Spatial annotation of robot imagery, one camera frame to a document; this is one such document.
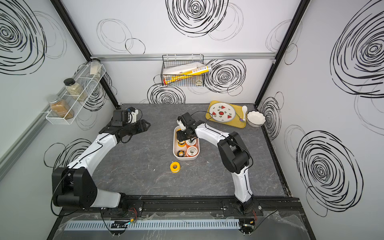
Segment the yellow black tape roll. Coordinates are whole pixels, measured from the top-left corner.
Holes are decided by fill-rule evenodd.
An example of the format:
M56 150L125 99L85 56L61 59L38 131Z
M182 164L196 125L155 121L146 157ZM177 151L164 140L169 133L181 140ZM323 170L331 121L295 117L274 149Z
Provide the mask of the yellow black tape roll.
M178 158L183 158L183 157L185 157L186 156L186 151L185 150L179 150L178 152L177 152L177 157Z

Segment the white plastic storage box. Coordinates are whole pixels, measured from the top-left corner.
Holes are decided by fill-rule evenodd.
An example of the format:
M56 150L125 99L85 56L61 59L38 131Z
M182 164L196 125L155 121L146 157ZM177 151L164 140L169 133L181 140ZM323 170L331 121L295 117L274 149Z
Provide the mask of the white plastic storage box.
M180 160L180 161L191 161L191 160L195 160L198 156L199 156L199 154L200 154L200 142L199 142L199 139L197 139L197 144L196 144L196 147L199 149L199 154L197 155L197 156L195 156L195 157L188 157L187 156L187 148L188 148L188 145L186 144L186 146L185 147L183 147L183 148L180 148L179 146L178 146L178 144L177 144L177 136L176 136L176 131L177 130L180 130L180 127L175 127L175 129L174 129L174 140L173 140L173 154L174 154L174 156L178 159L178 160ZM179 150L185 150L186 151L186 156L185 157L183 157L183 158L178 158L177 157L177 152L179 151Z

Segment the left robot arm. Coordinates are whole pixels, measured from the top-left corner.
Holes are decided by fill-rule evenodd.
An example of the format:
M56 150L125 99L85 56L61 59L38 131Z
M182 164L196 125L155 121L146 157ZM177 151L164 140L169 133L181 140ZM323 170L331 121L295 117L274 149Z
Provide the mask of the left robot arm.
M91 145L64 168L52 173L52 203L56 207L74 209L121 208L124 194L100 190L93 173L107 153L124 137L144 133L151 124L146 120L121 127L109 123L102 128Z

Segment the orange sealing tape roll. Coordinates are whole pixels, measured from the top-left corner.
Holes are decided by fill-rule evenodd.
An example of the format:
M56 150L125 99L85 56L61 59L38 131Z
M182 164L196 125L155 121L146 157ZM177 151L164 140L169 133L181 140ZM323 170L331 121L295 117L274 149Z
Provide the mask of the orange sealing tape roll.
M196 146L189 146L187 148L187 156L188 157L195 157L199 154L199 149Z
M196 144L197 144L197 139L190 139L190 140L187 140L187 141L186 141L186 144L188 145L188 147L190 147L190 146L196 146Z

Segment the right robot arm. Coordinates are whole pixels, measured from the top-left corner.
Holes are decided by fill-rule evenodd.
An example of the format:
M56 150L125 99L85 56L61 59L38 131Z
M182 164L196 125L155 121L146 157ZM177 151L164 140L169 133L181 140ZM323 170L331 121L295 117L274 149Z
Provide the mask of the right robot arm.
M176 134L178 141L205 140L218 148L224 167L232 174L235 197L245 204L252 198L248 171L251 155L237 132L226 133L196 121L189 113L177 118L181 131Z

